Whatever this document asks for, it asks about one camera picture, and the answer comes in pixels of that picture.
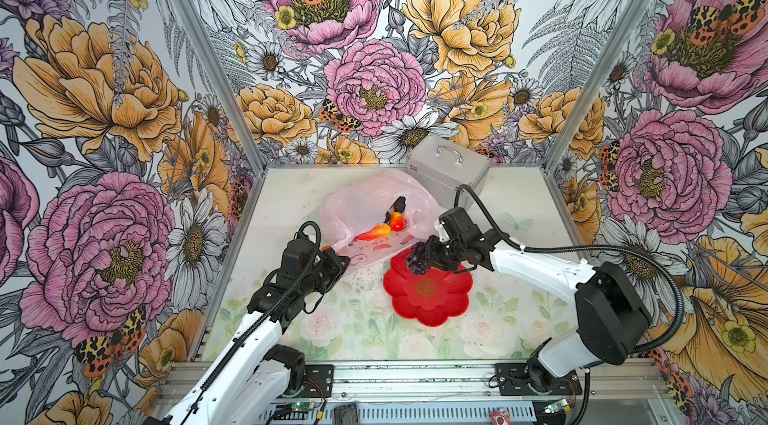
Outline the red yellow peach toy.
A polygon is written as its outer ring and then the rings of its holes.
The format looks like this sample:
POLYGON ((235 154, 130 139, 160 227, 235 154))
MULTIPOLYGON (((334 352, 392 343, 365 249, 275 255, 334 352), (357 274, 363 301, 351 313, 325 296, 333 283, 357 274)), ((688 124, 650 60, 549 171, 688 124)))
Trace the red yellow peach toy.
POLYGON ((389 215, 389 222, 388 222, 390 228, 394 232, 400 232, 403 231, 407 227, 407 220, 405 219, 404 215, 399 212, 391 212, 389 215))

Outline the dark avocado toy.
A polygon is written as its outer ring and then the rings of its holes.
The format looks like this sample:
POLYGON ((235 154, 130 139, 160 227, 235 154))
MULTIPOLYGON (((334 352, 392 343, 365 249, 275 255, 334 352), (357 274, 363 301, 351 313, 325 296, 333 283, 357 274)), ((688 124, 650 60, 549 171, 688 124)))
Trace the dark avocado toy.
POLYGON ((398 197, 395 202, 391 205, 391 207, 388 209, 389 213, 400 213, 403 214, 406 209, 406 198, 403 196, 398 197))

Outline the red yellow mango toy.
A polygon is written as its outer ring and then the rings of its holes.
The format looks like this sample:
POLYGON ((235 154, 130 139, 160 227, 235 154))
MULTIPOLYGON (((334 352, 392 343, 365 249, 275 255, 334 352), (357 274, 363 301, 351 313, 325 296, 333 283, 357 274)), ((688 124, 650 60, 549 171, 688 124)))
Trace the red yellow mango toy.
POLYGON ((374 241, 380 238, 389 236, 392 233, 392 229, 388 224, 380 223, 374 226, 371 230, 361 233, 356 237, 357 241, 374 241))

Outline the pink plastic bag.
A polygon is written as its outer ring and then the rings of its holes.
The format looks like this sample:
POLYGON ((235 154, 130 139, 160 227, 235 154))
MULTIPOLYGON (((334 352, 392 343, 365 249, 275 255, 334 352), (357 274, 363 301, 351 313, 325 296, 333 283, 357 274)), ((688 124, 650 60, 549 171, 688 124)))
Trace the pink plastic bag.
POLYGON ((416 179, 387 170, 329 194, 317 209, 317 218, 323 243, 349 257, 351 269, 360 270, 379 266, 429 238, 443 211, 416 179), (400 196, 406 198, 407 227, 374 241, 357 241, 377 224, 388 224, 388 209, 400 196))

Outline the dark purple grapes toy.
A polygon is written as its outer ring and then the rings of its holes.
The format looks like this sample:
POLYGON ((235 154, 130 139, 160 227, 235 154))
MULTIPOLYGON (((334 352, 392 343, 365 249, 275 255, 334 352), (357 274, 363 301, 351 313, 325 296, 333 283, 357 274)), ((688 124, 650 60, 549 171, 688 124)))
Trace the dark purple grapes toy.
POLYGON ((412 247, 405 259, 406 267, 411 274, 423 276, 431 270, 430 248, 430 241, 419 242, 412 247))

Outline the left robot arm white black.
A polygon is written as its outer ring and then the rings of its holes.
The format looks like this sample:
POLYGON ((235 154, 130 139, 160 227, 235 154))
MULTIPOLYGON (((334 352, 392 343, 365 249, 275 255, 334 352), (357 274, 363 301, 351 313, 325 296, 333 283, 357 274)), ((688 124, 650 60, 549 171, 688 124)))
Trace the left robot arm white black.
POLYGON ((161 419, 146 424, 251 424, 285 393, 301 390, 305 354, 280 343, 291 322, 305 311, 307 297, 328 293, 350 258, 322 249, 300 233, 252 295, 247 313, 202 378, 161 419))

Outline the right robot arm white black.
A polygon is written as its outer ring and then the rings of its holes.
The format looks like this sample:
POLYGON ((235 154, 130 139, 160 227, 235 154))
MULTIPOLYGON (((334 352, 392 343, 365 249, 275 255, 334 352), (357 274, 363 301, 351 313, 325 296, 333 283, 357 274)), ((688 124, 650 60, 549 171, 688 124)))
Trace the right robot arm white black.
POLYGON ((536 252, 512 241, 497 225, 483 232, 461 207, 439 217, 435 234, 412 249, 406 266, 414 275, 432 269, 462 274, 484 268, 573 307, 576 327, 540 344, 511 380, 537 394, 552 392, 557 381, 578 368, 623 364, 650 325, 649 311, 620 267, 536 252))

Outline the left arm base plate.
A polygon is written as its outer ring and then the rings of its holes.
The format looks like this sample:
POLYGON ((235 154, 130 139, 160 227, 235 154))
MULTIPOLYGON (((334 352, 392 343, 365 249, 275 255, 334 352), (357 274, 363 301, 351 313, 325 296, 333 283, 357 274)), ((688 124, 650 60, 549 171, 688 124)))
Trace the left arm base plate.
POLYGON ((331 364, 306 364, 297 398, 329 399, 334 386, 335 366, 331 364))

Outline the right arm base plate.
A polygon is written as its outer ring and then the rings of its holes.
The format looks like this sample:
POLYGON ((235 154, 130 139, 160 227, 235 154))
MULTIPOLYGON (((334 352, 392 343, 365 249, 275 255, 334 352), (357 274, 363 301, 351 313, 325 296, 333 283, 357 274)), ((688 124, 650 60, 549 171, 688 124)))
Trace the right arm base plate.
POLYGON ((575 371, 564 377, 555 377, 539 365, 525 362, 500 362, 488 384, 497 388, 502 396, 578 396, 582 386, 575 371))

